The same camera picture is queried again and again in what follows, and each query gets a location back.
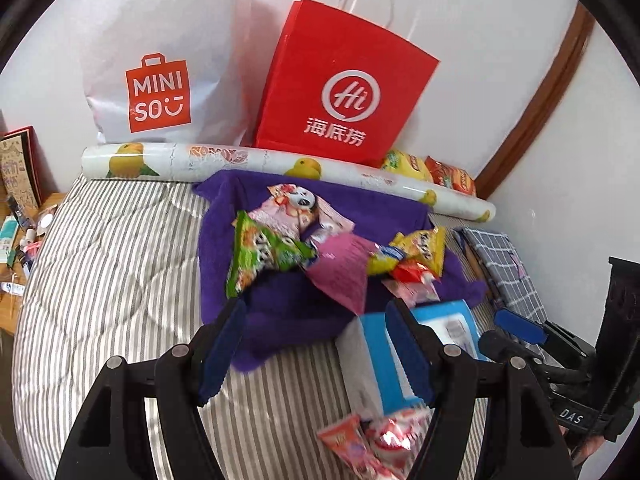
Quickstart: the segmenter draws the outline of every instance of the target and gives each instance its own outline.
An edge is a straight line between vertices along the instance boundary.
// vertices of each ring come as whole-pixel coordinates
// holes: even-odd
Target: wooden beam
[[[489,198],[542,131],[574,78],[594,23],[593,16],[578,2],[551,68],[514,129],[476,178],[480,198]]]

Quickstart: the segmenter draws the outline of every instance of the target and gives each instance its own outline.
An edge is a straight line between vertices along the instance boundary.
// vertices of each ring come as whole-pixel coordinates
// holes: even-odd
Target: quilted bed sheet
[[[201,325],[196,248],[206,207],[187,183],[80,176],[72,186],[38,256],[14,345],[16,430],[35,480],[54,478],[76,414],[110,356],[156,358]],[[447,242],[473,279],[450,235]],[[491,327],[486,302],[474,315],[480,330]],[[324,480],[352,478],[316,439],[349,412],[337,352],[325,342],[281,352],[249,374],[230,370],[200,415],[228,480]],[[158,478],[171,479],[153,400],[146,413]],[[460,478],[474,476],[485,413],[479,400]]]

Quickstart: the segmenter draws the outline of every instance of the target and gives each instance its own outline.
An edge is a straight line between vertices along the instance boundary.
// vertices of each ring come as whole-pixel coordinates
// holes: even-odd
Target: metal screw
[[[189,347],[187,345],[176,345],[171,348],[171,355],[174,357],[184,357],[189,353]]]
[[[462,350],[458,345],[448,344],[444,345],[444,353],[449,357],[458,357],[460,354],[462,354]]]
[[[511,366],[517,370],[522,370],[527,365],[526,362],[524,362],[524,359],[518,356],[512,357],[509,362],[511,363]]]
[[[122,364],[122,357],[119,355],[111,356],[107,359],[107,368],[114,370]]]

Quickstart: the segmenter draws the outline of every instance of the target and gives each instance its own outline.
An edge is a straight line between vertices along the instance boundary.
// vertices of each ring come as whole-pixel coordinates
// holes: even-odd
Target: rolled wallpaper
[[[214,144],[127,142],[92,146],[82,154],[88,179],[127,178],[202,182],[219,170],[249,170],[300,176],[402,196],[439,214],[487,222],[495,206],[431,182],[330,158]]]

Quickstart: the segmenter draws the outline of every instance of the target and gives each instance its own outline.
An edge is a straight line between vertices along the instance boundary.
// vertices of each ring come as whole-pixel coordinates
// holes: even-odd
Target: red logo on white bag
[[[185,60],[167,63],[159,52],[127,70],[131,133],[191,123],[189,73]]]
[[[337,73],[322,88],[322,106],[331,117],[354,123],[369,117],[380,104],[380,86],[362,70]]]

